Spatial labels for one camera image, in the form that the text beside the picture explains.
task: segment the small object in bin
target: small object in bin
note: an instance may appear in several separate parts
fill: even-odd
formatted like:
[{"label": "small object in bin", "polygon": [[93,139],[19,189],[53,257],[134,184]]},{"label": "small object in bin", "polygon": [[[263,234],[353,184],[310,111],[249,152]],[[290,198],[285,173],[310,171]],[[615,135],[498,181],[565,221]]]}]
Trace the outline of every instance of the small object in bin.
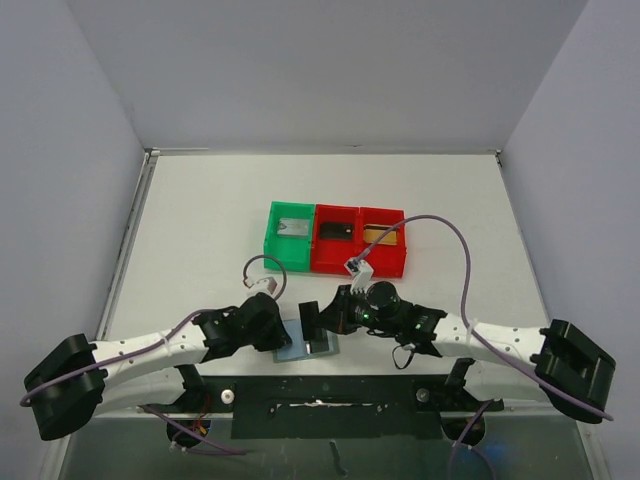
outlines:
[{"label": "small object in bin", "polygon": [[309,235],[310,222],[306,218],[281,218],[278,221],[278,236],[304,238]]},{"label": "small object in bin", "polygon": [[324,222],[320,224],[318,237],[322,240],[346,240],[353,239],[353,224],[340,222]]},{"label": "small object in bin", "polygon": [[[365,225],[364,226],[364,243],[375,242],[382,232],[387,230],[391,225]],[[389,232],[385,237],[380,240],[380,245],[397,245],[398,234],[394,230]]]}]

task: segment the green box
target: green box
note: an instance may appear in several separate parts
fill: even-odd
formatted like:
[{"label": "green box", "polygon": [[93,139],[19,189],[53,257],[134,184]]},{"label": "green box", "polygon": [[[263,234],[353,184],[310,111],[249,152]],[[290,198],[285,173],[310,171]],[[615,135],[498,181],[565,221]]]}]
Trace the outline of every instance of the green box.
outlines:
[{"label": "green box", "polygon": [[[267,233],[264,237],[264,253],[280,260],[287,270],[308,272],[311,268],[311,242],[316,206],[309,203],[271,202]],[[309,220],[309,233],[305,237],[278,235],[282,218]],[[265,259],[264,268],[280,270],[278,265]]]}]

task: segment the black cable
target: black cable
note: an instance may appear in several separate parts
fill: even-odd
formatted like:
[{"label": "black cable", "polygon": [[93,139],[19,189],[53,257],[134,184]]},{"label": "black cable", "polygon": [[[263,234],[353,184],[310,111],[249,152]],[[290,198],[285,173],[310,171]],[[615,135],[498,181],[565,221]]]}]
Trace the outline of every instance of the black cable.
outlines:
[{"label": "black cable", "polygon": [[394,335],[392,333],[379,332],[374,328],[370,328],[367,330],[367,335],[371,335],[372,337],[378,338],[393,338]]},{"label": "black cable", "polygon": [[409,365],[411,365],[411,362],[413,361],[413,357],[416,354],[416,352],[414,352],[413,350],[410,350],[410,354],[409,354],[409,358],[407,358],[407,361],[405,362],[405,364],[401,367],[400,365],[398,365],[398,362],[396,362],[396,350],[402,348],[402,345],[398,345],[397,347],[395,347],[393,350],[391,350],[391,358],[393,359],[393,364],[396,366],[396,368],[398,370],[404,370],[405,368],[407,368]]}]

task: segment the white cable clip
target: white cable clip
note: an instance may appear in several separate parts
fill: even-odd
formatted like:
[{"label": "white cable clip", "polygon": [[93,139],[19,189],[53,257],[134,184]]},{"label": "white cable clip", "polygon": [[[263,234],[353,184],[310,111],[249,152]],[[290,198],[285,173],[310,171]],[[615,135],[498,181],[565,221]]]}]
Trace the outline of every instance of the white cable clip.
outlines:
[{"label": "white cable clip", "polygon": [[169,346],[169,339],[167,338],[166,335],[164,335],[161,332],[158,332],[158,335],[160,335],[160,340],[162,340],[162,343],[164,344],[165,348],[167,349],[167,357],[170,357],[172,355],[171,353],[171,347]]},{"label": "white cable clip", "polygon": [[467,335],[466,335],[466,343],[467,343],[467,348],[470,348],[470,343],[471,343],[471,337],[473,337],[473,332],[476,329],[476,326],[478,325],[478,319],[477,318],[472,318],[469,321],[469,326],[467,327]]}]

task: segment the white screw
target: white screw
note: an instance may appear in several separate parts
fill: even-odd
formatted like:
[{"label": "white screw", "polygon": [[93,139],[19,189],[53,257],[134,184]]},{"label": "white screw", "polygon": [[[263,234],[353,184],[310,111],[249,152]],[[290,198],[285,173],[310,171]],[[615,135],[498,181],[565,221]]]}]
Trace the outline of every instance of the white screw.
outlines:
[{"label": "white screw", "polygon": [[233,390],[229,390],[228,388],[226,390],[223,390],[220,394],[220,400],[222,400],[222,403],[224,403],[225,405],[231,405],[235,399],[236,394],[233,393]]}]

